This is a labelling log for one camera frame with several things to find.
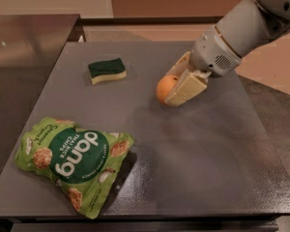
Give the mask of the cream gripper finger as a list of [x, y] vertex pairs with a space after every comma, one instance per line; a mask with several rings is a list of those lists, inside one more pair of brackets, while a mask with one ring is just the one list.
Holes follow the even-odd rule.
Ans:
[[169, 106], [182, 105], [205, 91], [208, 86], [208, 80], [208, 72], [185, 70], [163, 102]]
[[193, 71], [193, 66], [190, 64], [191, 52], [187, 51], [174, 65], [173, 67], [166, 73], [167, 75], [175, 75], [180, 77], [182, 73], [186, 70]]

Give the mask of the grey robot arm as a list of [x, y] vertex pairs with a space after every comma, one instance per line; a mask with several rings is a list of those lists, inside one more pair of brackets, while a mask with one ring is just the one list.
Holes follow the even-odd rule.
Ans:
[[243, 0], [194, 42], [159, 81], [157, 98], [179, 106], [207, 89], [211, 76], [237, 68], [253, 49], [290, 32], [290, 0]]

